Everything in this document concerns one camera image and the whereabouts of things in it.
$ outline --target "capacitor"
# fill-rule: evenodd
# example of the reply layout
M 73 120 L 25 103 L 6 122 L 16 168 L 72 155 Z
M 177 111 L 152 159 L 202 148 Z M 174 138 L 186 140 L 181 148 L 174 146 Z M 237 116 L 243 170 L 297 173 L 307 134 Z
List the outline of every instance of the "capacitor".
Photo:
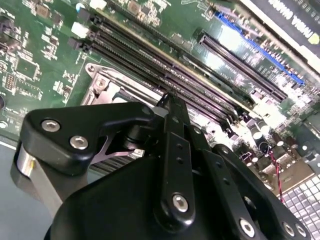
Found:
M 262 138 L 262 132 L 260 132 L 260 130 L 256 126 L 251 127 L 250 132 L 253 139 L 258 140 Z
M 243 162 L 247 167 L 252 166 L 252 161 L 249 158 L 244 159 Z
M 4 109 L 6 106 L 5 99 L 2 95 L 0 95 L 0 110 Z
M 268 141 L 262 137 L 259 140 L 255 141 L 258 149 L 264 154 L 264 155 L 268 155 L 269 151 L 271 149 L 271 146 L 269 145 Z
M 260 120 L 257 123 L 260 131 L 262 132 L 263 135 L 267 135 L 270 131 L 270 127 L 268 126 L 268 124 L 264 121 L 264 120 Z
M 8 127 L 8 123 L 6 121 L 0 121 L 0 129 L 5 129 Z
M 292 136 L 287 136 L 285 138 L 285 142 L 292 149 L 297 149 L 298 148 L 298 143 Z
M 281 139 L 278 133 L 275 132 L 274 134 L 272 134 L 272 138 L 278 147 L 281 147 L 284 144 L 284 141 Z
M 258 158 L 254 150 L 242 143 L 240 147 L 236 150 L 236 153 L 239 155 L 239 158 L 249 167 L 252 163 L 256 163 Z

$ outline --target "screw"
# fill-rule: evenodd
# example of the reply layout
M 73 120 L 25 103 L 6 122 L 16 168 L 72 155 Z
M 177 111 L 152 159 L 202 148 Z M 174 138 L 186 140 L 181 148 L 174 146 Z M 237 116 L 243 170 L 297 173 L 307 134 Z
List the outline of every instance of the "screw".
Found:
M 286 223 L 285 221 L 282 223 L 284 230 L 291 236 L 294 237 L 295 236 L 295 232 L 292 229 L 292 227 L 290 227 L 290 225 L 288 223 Z
M 99 89 L 105 89 L 106 88 L 106 81 L 103 79 L 99 79 L 98 81 L 96 81 L 95 85 L 99 88 Z
M 174 195 L 172 201 L 173 205 L 179 212 L 185 213 L 189 208 L 187 200 L 180 194 Z
M 57 132 L 60 129 L 60 124 L 55 120 L 44 120 L 41 126 L 43 130 L 51 133 Z
M 197 134 L 201 134 L 201 130 L 199 128 L 197 128 L 196 126 L 193 129 Z
M 78 150 L 85 150 L 88 147 L 88 141 L 83 136 L 73 136 L 70 139 L 70 145 Z
M 240 218 L 239 223 L 245 234 L 247 234 L 250 238 L 255 236 L 255 229 L 247 220 Z
M 303 236 L 303 237 L 307 237 L 307 233 L 306 231 L 299 225 L 299 224 L 295 224 L 296 229 L 298 229 L 298 232 Z
M 176 116 L 174 116 L 172 120 L 175 121 L 177 124 L 179 123 L 179 119 Z
M 88 71 L 91 72 L 91 73 L 93 73 L 93 72 L 95 71 L 95 67 L 92 66 L 92 65 L 90 65 L 90 66 L 88 67 Z
M 144 106 L 144 107 L 142 108 L 142 112 L 144 112 L 144 113 L 147 114 L 147 115 L 150 115 L 150 114 L 151 114 L 150 109 L 149 109 L 148 107 L 146 107 L 146 106 Z
M 223 146 L 221 149 L 225 154 L 229 153 L 228 148 L 226 148 L 225 146 Z

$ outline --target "electrolytic capacitor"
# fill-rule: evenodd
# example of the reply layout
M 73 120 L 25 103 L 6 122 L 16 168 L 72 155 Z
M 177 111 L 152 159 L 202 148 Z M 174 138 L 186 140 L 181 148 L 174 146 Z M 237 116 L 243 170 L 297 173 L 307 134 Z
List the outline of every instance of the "electrolytic capacitor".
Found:
M 4 109 L 6 106 L 5 99 L 2 95 L 0 95 L 0 110 Z
M 260 132 L 260 130 L 256 126 L 251 127 L 250 132 L 253 139 L 258 140 L 262 138 L 262 132 Z
M 297 149 L 298 148 L 298 143 L 297 141 L 292 137 L 292 136 L 287 136 L 285 138 L 286 144 L 289 145 L 290 148 L 292 149 Z
M 275 132 L 274 134 L 272 134 L 272 138 L 277 146 L 281 147 L 284 144 L 284 141 L 281 139 L 278 133 Z
M 268 155 L 269 151 L 271 149 L 271 146 L 269 145 L 268 141 L 262 137 L 259 140 L 255 141 L 258 149 L 264 154 L 264 155 Z
M 267 135 L 270 131 L 270 127 L 268 126 L 268 124 L 264 121 L 264 120 L 260 120 L 257 123 L 260 131 L 262 132 L 262 134 Z

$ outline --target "chip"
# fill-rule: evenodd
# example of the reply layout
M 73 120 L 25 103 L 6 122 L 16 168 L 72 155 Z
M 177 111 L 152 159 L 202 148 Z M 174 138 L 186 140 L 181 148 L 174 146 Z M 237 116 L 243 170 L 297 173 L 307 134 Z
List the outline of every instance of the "chip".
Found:
M 182 47 L 185 48 L 186 50 L 190 51 L 192 49 L 192 44 L 188 41 L 184 41 L 182 44 Z
M 58 40 L 52 37 L 52 38 L 50 38 L 50 43 L 53 45 L 57 45 Z
M 128 4 L 128 10 L 133 14 L 133 15 L 138 15 L 139 10 L 140 10 L 140 4 L 137 3 L 136 1 L 130 1 Z
M 148 15 L 150 13 L 150 8 L 143 5 L 141 8 L 141 12 L 143 12 L 145 15 Z
M 179 36 L 178 34 L 174 33 L 172 36 L 171 36 L 172 40 L 178 44 L 178 45 L 181 45 L 184 40 L 181 38 L 181 36 Z
M 36 7 L 36 14 L 46 19 L 49 17 L 50 11 L 47 7 L 39 5 Z
M 23 58 L 19 58 L 16 65 L 16 71 L 33 79 L 37 66 Z
M 55 25 L 58 25 L 61 22 L 61 15 L 58 13 L 53 13 L 52 21 Z

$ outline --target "ram slot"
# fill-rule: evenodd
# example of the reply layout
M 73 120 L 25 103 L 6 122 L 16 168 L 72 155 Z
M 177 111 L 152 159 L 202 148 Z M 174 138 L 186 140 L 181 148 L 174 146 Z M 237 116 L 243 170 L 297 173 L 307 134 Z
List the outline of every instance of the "ram slot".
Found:
M 107 34 L 106 32 L 96 32 L 96 40 L 105 42 L 107 45 L 117 45 L 118 48 L 121 48 L 124 52 L 130 53 L 133 56 L 139 57 L 141 61 L 152 62 L 151 66 L 158 66 L 162 71 L 166 72 L 166 77 L 171 76 L 172 81 L 177 84 L 177 86 L 181 86 L 182 88 L 188 89 L 195 89 L 193 94 L 199 94 L 201 99 L 205 101 L 207 104 L 212 106 L 218 113 L 227 117 L 228 115 L 234 115 L 234 109 L 232 106 L 228 105 L 224 99 L 222 99 L 219 95 L 209 96 L 208 93 L 204 94 L 201 86 L 195 84 L 193 79 L 190 76 L 181 72 L 178 68 L 173 68 L 168 62 L 166 62 L 162 58 L 157 58 L 158 56 L 152 55 L 150 52 L 146 52 L 146 49 L 143 50 L 136 50 L 133 47 L 127 45 L 123 41 L 119 41 L 118 39 L 114 38 L 112 35 Z
M 186 96 L 189 96 L 190 98 L 195 96 L 197 104 L 207 106 L 207 110 L 219 117 L 221 120 L 229 118 L 229 114 L 231 114 L 231 112 L 227 112 L 222 107 L 212 103 L 209 99 L 199 94 L 197 90 L 186 87 L 185 84 L 181 81 L 181 79 L 179 79 L 169 70 L 166 70 L 164 67 L 155 64 L 153 61 L 150 61 L 142 54 L 139 54 L 138 51 L 134 51 L 133 49 L 125 47 L 123 44 L 112 39 L 110 36 L 106 34 L 102 35 L 97 36 L 97 38 L 95 39 L 97 44 L 100 44 L 108 50 L 113 50 L 121 56 L 125 56 L 126 59 L 128 59 L 132 63 L 136 62 L 136 65 L 139 65 L 143 69 L 148 69 L 156 76 L 158 76 L 163 82 L 164 79 L 166 79 L 166 81 L 169 81 L 173 85 L 178 86 Z
M 114 8 L 115 6 L 118 6 L 118 5 L 114 2 L 110 2 L 109 6 Z M 208 74 L 208 71 L 210 70 L 208 69 L 207 66 L 201 63 L 199 60 L 197 60 L 196 62 L 193 62 L 193 60 L 195 60 L 193 56 L 186 53 L 186 51 L 184 51 L 183 49 L 179 48 L 174 42 L 172 42 L 171 40 L 163 36 L 161 33 L 157 32 L 151 27 L 146 26 L 144 23 L 135 19 L 135 17 L 131 16 L 131 13 L 129 13 L 128 11 L 121 10 L 121 8 L 119 7 L 116 7 L 115 10 L 117 12 L 124 14 L 131 21 L 136 23 L 139 27 L 142 27 L 143 30 L 146 30 L 150 34 L 154 35 L 155 37 L 159 38 L 164 43 L 166 43 L 167 45 L 175 49 L 179 53 L 181 58 L 187 59 L 187 61 L 192 65 L 192 67 L 198 70 L 201 70 L 201 75 L 186 68 L 178 61 L 173 60 L 172 57 L 168 57 L 166 54 L 161 53 L 154 46 L 151 46 L 151 44 L 149 44 L 145 40 L 142 40 L 141 37 L 137 36 L 135 33 L 127 29 L 125 26 L 121 25 L 120 23 L 109 18 L 109 16 L 107 16 L 103 12 L 98 11 L 99 14 L 90 14 L 88 11 L 81 9 L 79 12 L 79 18 L 83 19 L 84 21 L 90 21 L 93 25 L 101 28 L 103 31 L 106 31 L 106 32 L 111 31 L 113 33 L 117 33 L 121 36 L 124 36 L 125 39 L 130 40 L 133 44 L 139 46 L 141 50 L 148 52 L 149 55 L 153 55 L 154 58 L 162 59 L 162 61 L 167 61 L 167 64 L 171 65 L 171 67 L 175 69 L 176 72 L 179 71 L 179 74 L 181 76 L 187 76 L 189 79 L 192 79 L 192 82 L 193 82 L 192 84 L 197 85 L 197 88 L 199 90 L 202 89 L 201 90 L 202 94 L 206 95 L 207 98 L 212 98 L 211 100 L 213 101 L 215 101 L 216 99 L 220 101 L 220 104 L 228 105 L 230 110 L 234 110 L 235 108 L 240 106 L 246 111 L 251 112 L 250 108 L 253 107 L 254 102 L 248 96 L 247 93 L 245 93 L 243 90 L 240 90 L 238 87 L 236 87 L 236 89 L 232 89 L 234 90 L 235 94 L 228 96 L 225 92 L 219 89 L 221 86 L 219 87 L 215 86 L 213 82 L 211 82 L 210 79 L 206 77 L 206 76 L 212 75 L 218 78 L 217 74 L 214 74 L 212 72 L 209 72 Z
M 78 39 L 70 38 L 69 44 L 71 46 L 77 45 L 77 48 L 75 49 L 82 49 L 85 53 L 91 51 L 92 53 L 102 56 L 106 60 L 111 61 L 113 64 L 119 66 L 122 71 L 135 75 L 144 82 L 152 82 L 155 88 L 159 88 L 164 91 L 173 90 L 177 92 L 191 109 L 196 110 L 217 124 L 224 121 L 223 116 L 219 115 L 210 106 L 202 102 L 198 98 L 199 96 L 192 97 L 191 92 L 185 92 L 184 89 L 172 84 L 171 79 L 158 76 L 149 66 L 137 61 L 136 56 L 128 56 L 120 49 L 114 48 L 114 46 L 107 47 L 102 43 L 83 43 Z
M 279 102 L 282 102 L 288 97 L 288 95 L 281 91 L 275 84 L 273 84 L 267 78 L 254 70 L 251 66 L 238 58 L 235 54 L 231 53 L 208 34 L 202 33 L 198 43 L 209 52 L 217 55 L 221 60 L 223 60 L 226 65 L 232 66 L 233 69 L 238 73 L 246 76 L 249 81 L 263 90 L 270 97 Z

